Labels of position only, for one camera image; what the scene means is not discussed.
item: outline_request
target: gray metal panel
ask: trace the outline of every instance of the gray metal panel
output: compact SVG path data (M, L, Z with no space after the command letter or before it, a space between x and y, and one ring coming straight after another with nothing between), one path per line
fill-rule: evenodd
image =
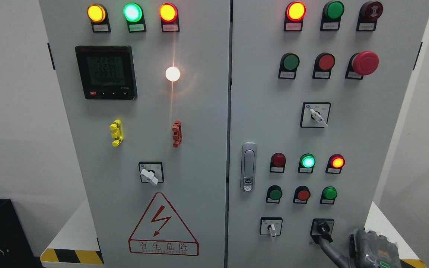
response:
M174 1L179 33L162 33L162 0L137 1L145 13L146 33L128 32L122 13L127 1L100 2L108 11L112 32L92 33L86 15L91 3L40 1L106 266L222 267L230 1ZM131 45L138 99L85 100L74 53L77 45ZM172 87L165 69L173 64L182 76ZM116 148L109 130L115 119L121 119L125 135ZM179 148L172 147L175 120L182 122ZM156 187L142 184L139 161L163 161L165 182ZM127 241L158 191L198 240L199 256L129 252Z
M415 63L429 16L429 0L385 0L375 32L356 32L364 0L343 0L340 31L321 32L325 1L305 0L302 32L283 32L290 0L234 0L228 267L334 267L310 244L313 218L333 218L334 245L347 254L348 234L362 227ZM362 81L344 79L354 53L373 50L380 67ZM277 78L285 53L300 57L295 80ZM336 58L330 80L313 80L315 58ZM330 102L326 129L300 128L303 102ZM238 185L241 146L257 144L256 187ZM286 156L285 173L269 173L274 153ZM313 174L299 174L299 158L312 153ZM327 160L342 154L340 175L326 174ZM279 185L279 205L267 204L271 185ZM312 197L293 204L294 190L306 185ZM321 191L334 186L334 205L320 205ZM282 217L282 235L259 235L260 217Z

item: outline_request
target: electrical control cabinet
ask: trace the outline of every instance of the electrical control cabinet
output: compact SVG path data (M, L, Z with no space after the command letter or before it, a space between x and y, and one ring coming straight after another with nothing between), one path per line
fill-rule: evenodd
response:
M231 3L164 3L40 0L107 268L225 262Z
M345 254L350 232L364 226L429 0L340 2L233 1L228 268L335 267L310 236L313 219L335 220ZM288 53L298 60L286 62ZM328 73L317 79L313 69ZM326 107L313 114L313 103ZM248 192L239 185L246 143L257 148ZM277 153L282 173L271 171ZM273 185L279 202L267 202ZM260 235L269 234L264 218L281 218L282 233Z

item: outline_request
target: lightning bolt symbol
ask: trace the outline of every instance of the lightning bolt symbol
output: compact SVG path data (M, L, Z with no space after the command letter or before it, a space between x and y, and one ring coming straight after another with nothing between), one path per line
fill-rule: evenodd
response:
M160 208L158 209L157 213L153 217L152 221L150 221L150 222L156 222L156 221L165 220L165 222L162 224L162 226L160 226L160 229L158 229L158 231L155 231L155 233L153 233L153 237L158 236L160 234L160 230L163 228L163 226L165 226L165 224L172 218L170 216L170 217L166 217L166 218L157 219L158 215L160 215L164 209L165 209L165 206L161 205Z

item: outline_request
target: high voltage warning label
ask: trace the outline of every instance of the high voltage warning label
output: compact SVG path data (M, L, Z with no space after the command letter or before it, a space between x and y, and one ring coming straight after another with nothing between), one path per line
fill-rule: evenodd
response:
M131 253L198 256L200 246L163 193L157 192L128 240Z

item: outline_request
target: digital power meter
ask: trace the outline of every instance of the digital power meter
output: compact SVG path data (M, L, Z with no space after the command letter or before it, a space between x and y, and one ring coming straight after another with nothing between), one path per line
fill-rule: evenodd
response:
M86 99L137 98L131 46L77 46L75 54Z

